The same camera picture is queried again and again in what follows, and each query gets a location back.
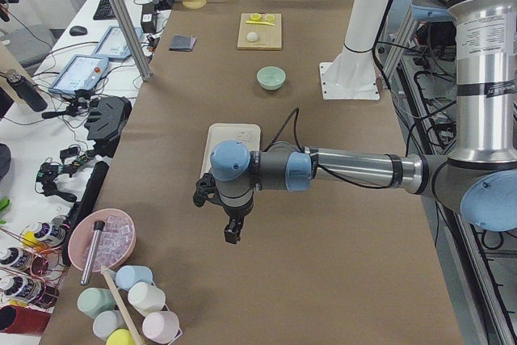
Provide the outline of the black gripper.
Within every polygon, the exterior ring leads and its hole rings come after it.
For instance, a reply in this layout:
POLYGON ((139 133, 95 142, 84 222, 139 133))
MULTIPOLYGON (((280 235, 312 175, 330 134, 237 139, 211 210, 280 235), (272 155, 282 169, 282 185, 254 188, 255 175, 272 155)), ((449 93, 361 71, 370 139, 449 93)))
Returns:
POLYGON ((206 202, 221 206, 229 216, 229 223, 224 229, 225 241, 230 244, 237 244, 241 240, 241 231, 247 214, 253 209, 253 194, 248 200, 237 206, 229 205, 223 201, 223 196, 216 187, 216 180, 211 173, 204 175, 196 182, 193 194, 193 203, 201 208, 206 202))

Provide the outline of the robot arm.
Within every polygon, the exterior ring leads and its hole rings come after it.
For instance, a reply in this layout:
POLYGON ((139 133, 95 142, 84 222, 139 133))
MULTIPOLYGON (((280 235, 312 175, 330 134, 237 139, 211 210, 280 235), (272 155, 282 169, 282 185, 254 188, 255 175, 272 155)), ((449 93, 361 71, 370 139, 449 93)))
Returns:
POLYGON ((225 240, 239 241, 260 190, 304 191, 331 176, 367 189, 401 188, 429 196, 486 230, 516 227, 516 0, 413 0, 415 18, 456 25, 456 143, 447 155, 365 154, 288 144, 262 151, 235 140, 209 155, 194 204, 221 206, 229 216, 225 240))

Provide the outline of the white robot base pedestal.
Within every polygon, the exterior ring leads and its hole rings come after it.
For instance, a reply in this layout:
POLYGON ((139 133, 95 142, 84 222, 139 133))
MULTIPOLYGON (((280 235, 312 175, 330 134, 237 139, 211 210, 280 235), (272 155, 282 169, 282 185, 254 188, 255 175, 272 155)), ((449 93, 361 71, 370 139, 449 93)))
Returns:
POLYGON ((354 0, 342 52, 320 64, 325 100, 378 100, 374 46, 389 0, 354 0))

